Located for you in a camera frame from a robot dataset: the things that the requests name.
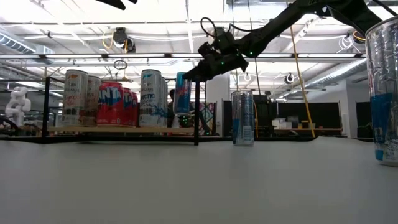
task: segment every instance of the wooden shelf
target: wooden shelf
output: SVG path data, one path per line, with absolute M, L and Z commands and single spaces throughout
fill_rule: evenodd
M 274 131 L 311 131 L 310 128 L 274 129 Z M 342 131 L 341 128 L 315 128 L 314 131 Z
M 49 127 L 54 132 L 96 132 L 96 133 L 192 133 L 193 128 L 133 128 L 133 127 Z

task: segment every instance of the yellow cable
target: yellow cable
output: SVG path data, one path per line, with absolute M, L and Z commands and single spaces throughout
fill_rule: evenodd
M 310 128 L 311 128 L 312 137 L 315 138 L 315 132 L 314 132 L 314 130 L 313 130 L 312 119 L 311 119 L 311 114 L 310 114 L 310 108 L 309 108 L 309 106 L 308 106 L 307 96 L 305 95 L 305 91 L 304 91 L 303 79 L 302 79 L 301 73 L 300 73 L 299 59 L 297 58 L 297 49 L 296 49 L 296 43 L 294 42 L 294 35 L 293 35 L 293 28 L 292 28 L 292 26 L 290 26 L 290 34 L 291 34 L 291 36 L 292 36 L 293 50 L 294 50 L 294 59 L 295 59 L 295 61 L 296 61 L 298 79 L 300 80 L 300 86 L 301 86 L 301 90 L 302 90 L 302 92 L 303 92 L 303 97 L 304 97 L 304 102 L 305 102 L 305 109 L 307 110 L 308 120 L 310 121 Z
M 353 33 L 353 36 L 354 36 L 355 38 L 357 38 L 358 40 L 363 40 L 363 41 L 366 40 L 366 39 L 364 39 L 364 38 L 362 38 L 362 37 L 358 37 L 357 35 L 355 35 L 355 33 L 358 33 L 358 31 L 355 31 L 355 32 Z
M 256 136 L 259 137 L 259 118 L 257 117 L 257 106 L 256 103 L 253 101 L 254 104 L 254 111 L 256 112 Z
M 113 45 L 113 33 L 114 33 L 114 32 L 112 32 L 111 45 L 109 45 L 109 46 L 107 46 L 107 45 L 105 44 L 105 32 L 104 32 L 104 34 L 103 34 L 103 37 L 102 37 L 102 44 L 103 44 L 104 47 L 107 48 L 107 49 L 110 49 L 110 48 L 112 47 L 112 45 Z

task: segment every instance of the metal pole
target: metal pole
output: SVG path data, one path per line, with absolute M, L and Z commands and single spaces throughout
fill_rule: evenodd
M 50 77 L 45 78 L 42 138 L 47 137 L 47 121 L 49 120 L 50 81 Z
M 200 82 L 196 81 L 195 83 L 195 125 L 193 132 L 193 143 L 194 145 L 199 145 L 199 99 L 200 99 Z

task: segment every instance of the energy drink can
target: energy drink can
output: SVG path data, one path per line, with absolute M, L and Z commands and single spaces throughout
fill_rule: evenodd
M 63 91 L 62 123 L 81 126 L 85 117 L 88 74 L 80 70 L 67 70 Z
M 131 92 L 132 94 L 132 123 L 131 126 L 136 127 L 137 126 L 137 120 L 138 120 L 138 98 L 137 98 L 137 93 Z
M 152 69 L 142 71 L 139 113 L 139 125 L 141 127 L 158 126 L 161 78 L 160 71 Z
M 87 81 L 87 95 L 85 100 L 85 126 L 97 125 L 97 111 L 98 111 L 98 92 L 101 86 L 101 79 L 92 75 L 88 76 Z
M 191 86 L 190 80 L 183 79 L 185 72 L 178 72 L 175 79 L 174 114 L 186 115 L 190 112 Z
M 162 127 L 164 124 L 164 82 L 163 82 L 164 78 L 162 77 L 160 79 L 160 94 L 159 94 L 159 102 L 158 102 L 158 109 L 159 109 L 159 118 L 157 120 L 157 125 L 159 127 Z
M 129 88 L 123 88 L 123 120 L 122 125 L 132 125 L 132 93 Z
M 368 77 L 376 159 L 398 166 L 398 16 L 366 33 Z
M 254 145 L 253 93 L 232 93 L 232 142 L 235 146 Z
M 104 82 L 98 92 L 97 125 L 121 126 L 124 117 L 124 91 L 118 82 Z

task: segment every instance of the blue and silver can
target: blue and silver can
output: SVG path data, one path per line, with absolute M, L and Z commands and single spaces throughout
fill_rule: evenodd
M 366 33 L 376 159 L 398 166 L 398 16 Z
M 191 85 L 190 80 L 183 79 L 185 72 L 178 72 L 175 79 L 174 114 L 186 115 L 190 112 Z
M 254 145 L 253 92 L 232 93 L 232 142 L 235 146 Z
M 141 99 L 139 107 L 139 125 L 156 127 L 159 125 L 160 83 L 162 74 L 157 70 L 143 70 L 141 73 Z

